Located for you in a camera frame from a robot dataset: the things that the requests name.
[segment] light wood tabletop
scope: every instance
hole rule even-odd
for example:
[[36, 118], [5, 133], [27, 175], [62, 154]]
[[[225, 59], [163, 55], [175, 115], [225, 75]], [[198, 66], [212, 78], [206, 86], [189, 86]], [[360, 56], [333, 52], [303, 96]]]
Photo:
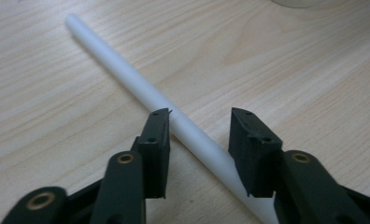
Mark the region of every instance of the light wood tabletop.
[[[149, 111], [66, 30], [78, 14], [222, 147], [254, 112], [370, 196], [370, 1], [0, 0], [0, 222], [28, 192], [68, 194], [129, 150]], [[148, 223], [260, 221], [174, 136]]]

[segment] white rod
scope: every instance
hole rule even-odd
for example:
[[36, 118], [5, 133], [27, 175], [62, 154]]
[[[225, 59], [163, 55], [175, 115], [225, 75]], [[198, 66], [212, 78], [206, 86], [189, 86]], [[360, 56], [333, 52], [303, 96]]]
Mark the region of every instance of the white rod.
[[246, 190], [235, 169], [235, 162], [225, 150], [200, 130], [76, 15], [68, 15], [65, 24], [74, 38], [102, 63], [149, 111], [161, 108], [173, 110], [170, 114], [170, 130], [179, 141], [263, 223], [278, 223], [272, 199], [247, 197]]

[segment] white tube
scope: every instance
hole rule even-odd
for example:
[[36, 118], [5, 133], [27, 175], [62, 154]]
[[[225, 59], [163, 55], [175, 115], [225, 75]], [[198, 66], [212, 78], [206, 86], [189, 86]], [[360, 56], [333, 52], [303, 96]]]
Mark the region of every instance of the white tube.
[[104, 40], [76, 15], [68, 15], [65, 24], [77, 39], [102, 63], [149, 111], [173, 110], [170, 130], [244, 205], [263, 223], [278, 223], [272, 199], [247, 197], [230, 155], [200, 130], [175, 105], [142, 77]]

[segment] wooden table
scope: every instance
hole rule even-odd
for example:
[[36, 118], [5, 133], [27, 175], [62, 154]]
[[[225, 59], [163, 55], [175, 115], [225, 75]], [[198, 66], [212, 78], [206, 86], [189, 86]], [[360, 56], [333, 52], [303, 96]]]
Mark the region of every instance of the wooden table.
[[[71, 194], [129, 150], [148, 111], [67, 32], [77, 13], [224, 148], [231, 107], [370, 196], [370, 1], [0, 0], [0, 221], [44, 186]], [[174, 136], [148, 223], [258, 223]]]

